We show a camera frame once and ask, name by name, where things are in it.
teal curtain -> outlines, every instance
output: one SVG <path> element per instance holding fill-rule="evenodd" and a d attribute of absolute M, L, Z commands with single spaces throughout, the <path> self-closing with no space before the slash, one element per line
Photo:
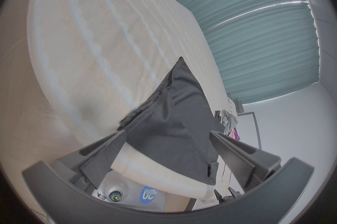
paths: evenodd
<path fill-rule="evenodd" d="M 277 5 L 242 15 L 273 4 L 305 0 L 176 1 L 193 13 L 204 31 L 232 99 L 256 102 L 318 81 L 318 40 L 306 3 Z"/>

bed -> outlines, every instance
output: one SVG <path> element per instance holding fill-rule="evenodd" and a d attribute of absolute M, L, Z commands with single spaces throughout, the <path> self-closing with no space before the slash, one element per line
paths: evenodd
<path fill-rule="evenodd" d="M 230 110 L 197 21 L 175 0 L 30 0 L 27 40 L 46 98 L 83 146 L 115 132 L 120 120 L 152 94 L 180 56 L 199 81 L 211 110 Z M 139 165 L 144 169 L 155 165 L 131 146 L 127 150 L 142 159 Z M 224 171 L 221 158 L 218 162 L 217 189 L 225 191 L 230 172 Z M 177 179 L 158 166 L 159 171 L 166 179 Z M 134 179 L 134 171 L 129 174 Z M 212 190 L 188 178 L 182 179 L 178 190 L 166 189 L 153 176 L 144 180 L 175 195 L 213 198 Z"/>

wall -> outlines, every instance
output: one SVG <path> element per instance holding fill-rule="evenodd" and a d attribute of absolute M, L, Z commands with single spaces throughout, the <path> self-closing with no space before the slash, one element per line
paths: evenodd
<path fill-rule="evenodd" d="M 337 15 L 330 0 L 309 0 L 321 47 L 320 82 L 337 103 Z"/>
<path fill-rule="evenodd" d="M 289 223 L 316 194 L 336 159 L 337 105 L 322 84 L 315 83 L 243 107 L 244 112 L 255 112 L 263 150 L 280 156 L 281 164 L 297 157 L 315 167 L 307 188 L 281 222 Z"/>

blue circular sticker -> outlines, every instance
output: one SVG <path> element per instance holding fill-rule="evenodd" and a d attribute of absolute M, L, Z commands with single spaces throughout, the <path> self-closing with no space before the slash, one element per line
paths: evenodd
<path fill-rule="evenodd" d="M 154 200 L 154 198 L 157 196 L 157 190 L 150 188 L 150 187 L 145 187 L 141 191 L 141 194 L 139 195 L 139 200 L 141 203 L 150 203 L 151 201 Z"/>

folded dark gray garment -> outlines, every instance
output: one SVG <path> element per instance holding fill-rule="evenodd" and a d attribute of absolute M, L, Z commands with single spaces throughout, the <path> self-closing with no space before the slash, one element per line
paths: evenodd
<path fill-rule="evenodd" d="M 211 130 L 224 131 L 182 57 L 153 94 L 121 121 L 127 142 L 163 166 L 215 185 L 218 154 Z"/>

